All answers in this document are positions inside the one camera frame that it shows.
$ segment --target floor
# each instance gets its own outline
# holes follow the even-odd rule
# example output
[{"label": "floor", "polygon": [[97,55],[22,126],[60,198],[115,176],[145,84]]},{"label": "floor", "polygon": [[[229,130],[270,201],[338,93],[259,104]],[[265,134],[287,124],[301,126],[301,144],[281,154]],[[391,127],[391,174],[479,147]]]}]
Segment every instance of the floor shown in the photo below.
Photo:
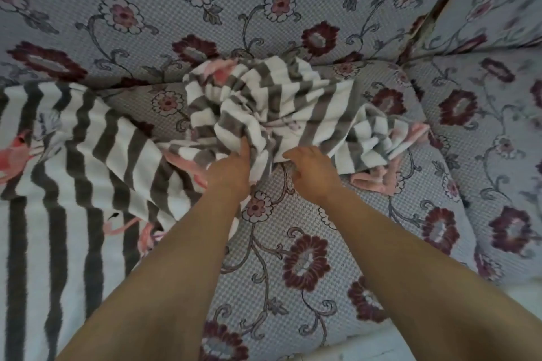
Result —
[{"label": "floor", "polygon": [[[505,287],[514,300],[542,319],[542,279],[521,286]],[[415,361],[399,332],[391,327],[369,336],[320,349],[293,361]]]}]

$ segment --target person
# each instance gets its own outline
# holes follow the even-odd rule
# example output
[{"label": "person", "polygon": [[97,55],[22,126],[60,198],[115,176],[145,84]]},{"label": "person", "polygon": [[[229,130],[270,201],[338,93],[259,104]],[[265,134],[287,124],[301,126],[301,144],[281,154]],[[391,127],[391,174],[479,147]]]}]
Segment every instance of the person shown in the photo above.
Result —
[{"label": "person", "polygon": [[[422,360],[536,360],[542,322],[492,284],[397,226],[342,186],[317,147],[284,157],[295,190],[322,207],[387,314]],[[208,188],[58,356],[183,360],[200,353],[228,231],[249,192],[249,146],[214,162]]]}]

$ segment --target sofa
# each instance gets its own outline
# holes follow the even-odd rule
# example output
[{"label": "sofa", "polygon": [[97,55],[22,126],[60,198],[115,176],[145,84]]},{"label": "sofa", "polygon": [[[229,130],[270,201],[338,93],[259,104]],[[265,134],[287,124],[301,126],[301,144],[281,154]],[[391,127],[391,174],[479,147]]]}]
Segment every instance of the sofa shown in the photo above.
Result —
[{"label": "sofa", "polygon": [[[0,86],[77,82],[147,137],[182,139],[182,75],[207,59],[293,52],[324,78],[361,78],[387,114],[430,125],[403,157],[395,194],[359,196],[488,282],[518,284],[542,276],[541,3],[0,0]],[[278,164],[241,212],[202,359],[286,359],[391,323],[325,211],[295,193],[291,170]],[[3,191],[0,203],[12,202]],[[107,242],[92,237],[101,223],[64,222],[62,241],[54,226],[36,236],[2,220],[0,353],[52,360],[137,265],[137,231]]]}]

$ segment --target person's left hand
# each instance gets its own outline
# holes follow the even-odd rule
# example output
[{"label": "person's left hand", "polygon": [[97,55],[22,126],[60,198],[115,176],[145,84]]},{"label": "person's left hand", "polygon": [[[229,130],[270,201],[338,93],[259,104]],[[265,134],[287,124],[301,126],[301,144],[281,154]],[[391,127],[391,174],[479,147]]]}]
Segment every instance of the person's left hand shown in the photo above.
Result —
[{"label": "person's left hand", "polygon": [[207,169],[207,190],[218,189],[232,194],[239,203],[250,193],[250,146],[246,137],[241,139],[239,153],[232,152],[225,159],[215,161]]}]

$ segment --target person's right hand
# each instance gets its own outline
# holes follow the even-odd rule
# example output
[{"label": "person's right hand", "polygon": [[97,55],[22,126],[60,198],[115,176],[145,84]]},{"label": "person's right hand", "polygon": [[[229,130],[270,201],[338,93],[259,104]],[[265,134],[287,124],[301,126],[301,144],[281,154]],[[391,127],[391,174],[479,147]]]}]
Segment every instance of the person's right hand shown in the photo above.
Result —
[{"label": "person's right hand", "polygon": [[295,164],[292,181],[305,200],[323,207],[330,195],[343,188],[331,159],[318,147],[294,147],[282,156]]}]

